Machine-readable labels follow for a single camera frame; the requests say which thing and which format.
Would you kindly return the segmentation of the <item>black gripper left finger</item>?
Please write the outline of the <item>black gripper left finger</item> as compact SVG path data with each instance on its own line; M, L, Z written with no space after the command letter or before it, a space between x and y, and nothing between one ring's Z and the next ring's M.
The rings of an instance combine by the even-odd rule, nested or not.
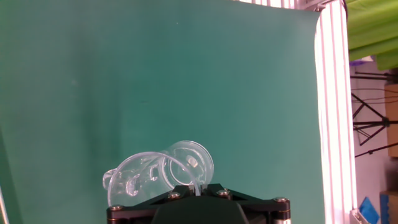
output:
M169 192L134 206L112 205L107 209L107 224L151 223L162 205L191 196L196 196L193 185L178 185Z

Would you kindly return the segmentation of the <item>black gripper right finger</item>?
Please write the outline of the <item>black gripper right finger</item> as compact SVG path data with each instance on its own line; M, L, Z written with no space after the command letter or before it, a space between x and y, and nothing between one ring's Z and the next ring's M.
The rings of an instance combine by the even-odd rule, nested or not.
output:
M263 200L224 188L221 184L202 185L201 195L237 203L241 216L249 223L291 224L290 200L285 197Z

